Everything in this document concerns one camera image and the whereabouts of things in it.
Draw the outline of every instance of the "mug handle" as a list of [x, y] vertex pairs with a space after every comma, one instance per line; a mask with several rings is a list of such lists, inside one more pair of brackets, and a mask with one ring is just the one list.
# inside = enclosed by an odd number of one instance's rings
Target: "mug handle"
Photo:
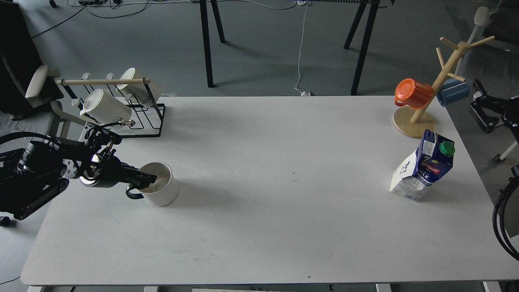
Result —
[[137, 194], [134, 194], [134, 193], [131, 193], [130, 191], [131, 190], [135, 190], [136, 188], [129, 184], [126, 186], [126, 196], [132, 200], [138, 200], [140, 198], [144, 198], [144, 196], [141, 194], [141, 193], [137, 193]]
[[400, 101], [400, 99], [394, 99], [394, 104], [399, 106], [399, 107], [403, 107], [405, 105], [405, 103], [403, 103], [402, 101]]

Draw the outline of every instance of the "blue mug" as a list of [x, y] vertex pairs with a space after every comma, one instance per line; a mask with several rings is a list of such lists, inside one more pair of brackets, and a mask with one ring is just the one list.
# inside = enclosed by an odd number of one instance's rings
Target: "blue mug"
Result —
[[442, 107], [446, 107], [467, 96], [469, 96], [469, 86], [467, 82], [455, 78], [447, 79], [442, 88], [440, 88], [440, 91], [436, 94], [436, 98], [438, 98], [438, 102]]

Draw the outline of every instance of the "green bottle cap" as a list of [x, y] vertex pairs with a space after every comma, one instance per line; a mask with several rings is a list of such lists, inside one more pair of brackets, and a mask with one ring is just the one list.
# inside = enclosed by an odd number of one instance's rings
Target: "green bottle cap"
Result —
[[451, 142], [442, 142], [440, 143], [440, 152], [442, 152], [445, 156], [453, 156], [456, 149]]

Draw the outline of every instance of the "white table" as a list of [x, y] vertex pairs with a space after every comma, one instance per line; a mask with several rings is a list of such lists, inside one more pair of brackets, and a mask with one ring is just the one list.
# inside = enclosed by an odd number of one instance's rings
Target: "white table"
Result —
[[454, 168], [419, 202], [388, 191], [418, 146], [392, 97], [174, 97], [162, 137], [126, 139], [123, 162], [168, 163], [166, 207], [123, 184], [79, 181], [53, 200], [22, 271], [51, 285], [392, 283], [511, 280], [493, 205], [450, 117]]

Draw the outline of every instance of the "white mug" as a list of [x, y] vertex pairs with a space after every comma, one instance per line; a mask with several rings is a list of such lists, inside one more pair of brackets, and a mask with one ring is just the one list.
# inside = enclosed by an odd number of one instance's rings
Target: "white mug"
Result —
[[149, 187], [139, 190], [140, 194], [130, 193], [133, 188], [126, 189], [126, 195], [130, 198], [144, 197], [152, 205], [161, 207], [166, 206], [175, 200], [179, 193], [179, 185], [173, 176], [171, 167], [162, 162], [151, 162], [139, 168], [140, 172], [155, 175], [157, 179]]
[[79, 117], [83, 121], [97, 125], [128, 121], [131, 118], [131, 108], [118, 101], [105, 90], [96, 89], [88, 95]]
[[[142, 79], [145, 78], [144, 74], [137, 71], [135, 68], [130, 68], [126, 70], [125, 73], [122, 74], [120, 79]], [[158, 85], [155, 82], [151, 82], [148, 84], [148, 87], [150, 91], [153, 94], [153, 97], [155, 97], [155, 101], [157, 101], [162, 94], [162, 87]], [[151, 97], [148, 94], [148, 91], [146, 90], [146, 87], [144, 84], [119, 84], [117, 85], [117, 88], [125, 95], [125, 94], [133, 94], [135, 95], [135, 98], [137, 101], [147, 107], [151, 108], [153, 107], [153, 101], [151, 100]]]

